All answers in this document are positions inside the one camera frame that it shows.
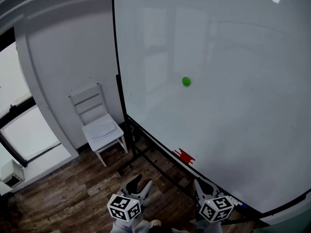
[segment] wooden chair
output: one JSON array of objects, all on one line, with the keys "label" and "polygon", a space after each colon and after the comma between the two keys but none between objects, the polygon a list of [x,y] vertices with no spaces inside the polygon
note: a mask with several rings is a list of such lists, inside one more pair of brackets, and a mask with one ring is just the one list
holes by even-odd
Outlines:
[{"label": "wooden chair", "polygon": [[[124,133],[107,112],[99,83],[81,93],[69,96],[69,100],[81,122],[82,131],[91,149],[96,153],[104,166],[106,166],[106,163],[103,161],[100,153],[110,146],[119,142],[125,153],[128,153]],[[99,107],[102,108],[104,116],[100,116],[94,121],[85,124],[83,115],[90,113],[94,109],[98,111]]]}]

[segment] whiteboard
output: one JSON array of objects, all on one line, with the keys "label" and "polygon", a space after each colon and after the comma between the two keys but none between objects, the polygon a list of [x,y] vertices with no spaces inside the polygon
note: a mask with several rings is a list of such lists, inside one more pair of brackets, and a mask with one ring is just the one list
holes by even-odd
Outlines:
[{"label": "whiteboard", "polygon": [[114,3],[130,117],[262,213],[310,189],[311,0]]}]

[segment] chair seat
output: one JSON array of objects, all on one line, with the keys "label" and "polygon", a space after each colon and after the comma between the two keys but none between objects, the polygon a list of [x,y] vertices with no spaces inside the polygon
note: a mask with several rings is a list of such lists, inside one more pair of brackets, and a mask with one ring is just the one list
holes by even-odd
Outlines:
[{"label": "chair seat", "polygon": [[[94,127],[98,127],[98,125],[105,124],[110,120],[113,121],[116,129],[97,138],[93,139],[92,132]],[[105,147],[106,145],[114,142],[118,138],[124,135],[123,130],[118,126],[118,124],[114,121],[110,114],[106,114],[99,119],[85,125],[82,127],[83,133],[93,151],[97,151]]]}]

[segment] chair leg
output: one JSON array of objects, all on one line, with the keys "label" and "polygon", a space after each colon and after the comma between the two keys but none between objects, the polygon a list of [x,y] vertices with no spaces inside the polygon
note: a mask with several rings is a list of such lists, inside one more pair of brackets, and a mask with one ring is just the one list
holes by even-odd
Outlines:
[{"label": "chair leg", "polygon": [[123,148],[125,150],[125,153],[128,153],[127,147],[126,147],[126,143],[125,143],[125,140],[124,140],[124,136],[121,137],[121,140],[122,140],[122,143],[123,143]]},{"label": "chair leg", "polygon": [[102,159],[101,155],[98,153],[98,151],[94,151],[94,152],[96,153],[97,157],[100,159],[100,161],[102,162],[102,164],[103,164],[104,166],[107,166],[106,163],[104,162],[104,160]]}]

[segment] chair backrest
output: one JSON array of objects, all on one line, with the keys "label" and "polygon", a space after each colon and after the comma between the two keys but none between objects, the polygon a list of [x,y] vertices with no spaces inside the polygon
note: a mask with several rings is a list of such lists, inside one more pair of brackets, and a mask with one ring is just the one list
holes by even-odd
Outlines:
[{"label": "chair backrest", "polygon": [[94,121],[107,114],[101,85],[99,83],[83,92],[69,96],[69,100],[82,126],[88,124],[88,122],[85,122],[85,118],[83,118],[86,114],[89,114],[88,119],[91,119],[90,121]]}]

